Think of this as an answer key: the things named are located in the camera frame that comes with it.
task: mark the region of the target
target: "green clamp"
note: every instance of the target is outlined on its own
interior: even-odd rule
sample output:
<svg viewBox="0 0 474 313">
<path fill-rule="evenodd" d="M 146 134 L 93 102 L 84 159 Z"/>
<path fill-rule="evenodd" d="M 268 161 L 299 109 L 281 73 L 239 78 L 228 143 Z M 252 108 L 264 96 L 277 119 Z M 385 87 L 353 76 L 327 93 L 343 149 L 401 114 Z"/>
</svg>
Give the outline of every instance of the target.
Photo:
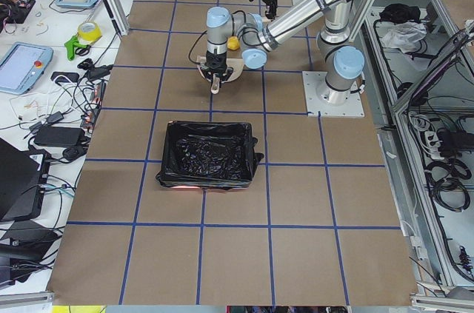
<svg viewBox="0 0 474 313">
<path fill-rule="evenodd" d="M 64 46 L 66 47 L 67 50 L 67 59 L 68 60 L 74 60 L 74 57 L 76 56 L 74 52 L 76 51 L 76 48 L 85 48 L 87 45 L 83 45 L 79 43 L 79 40 L 76 36 L 72 36 L 69 41 L 64 43 Z"/>
</svg>

